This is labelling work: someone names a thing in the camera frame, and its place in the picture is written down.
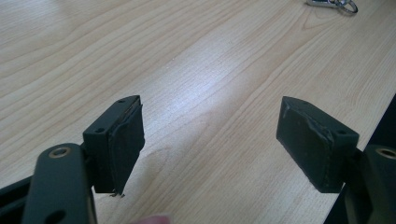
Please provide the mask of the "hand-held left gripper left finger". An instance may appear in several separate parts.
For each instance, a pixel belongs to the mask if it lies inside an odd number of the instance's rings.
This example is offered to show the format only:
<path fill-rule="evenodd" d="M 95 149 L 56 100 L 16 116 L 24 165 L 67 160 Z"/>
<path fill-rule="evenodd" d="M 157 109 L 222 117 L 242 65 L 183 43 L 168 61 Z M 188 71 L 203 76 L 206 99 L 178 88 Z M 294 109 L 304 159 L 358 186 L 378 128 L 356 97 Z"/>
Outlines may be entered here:
<path fill-rule="evenodd" d="M 117 100 L 83 132 L 97 193 L 121 195 L 145 145 L 139 95 Z"/>

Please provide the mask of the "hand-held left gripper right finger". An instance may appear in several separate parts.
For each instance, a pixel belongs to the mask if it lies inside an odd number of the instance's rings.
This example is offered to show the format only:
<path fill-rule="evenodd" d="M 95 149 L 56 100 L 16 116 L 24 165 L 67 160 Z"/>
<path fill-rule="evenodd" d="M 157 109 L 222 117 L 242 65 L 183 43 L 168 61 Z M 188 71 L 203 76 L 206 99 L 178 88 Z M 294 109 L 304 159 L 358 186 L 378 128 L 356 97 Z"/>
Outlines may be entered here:
<path fill-rule="evenodd" d="M 355 131 L 307 101 L 285 96 L 276 139 L 318 191 L 341 191 L 343 166 L 357 151 Z"/>

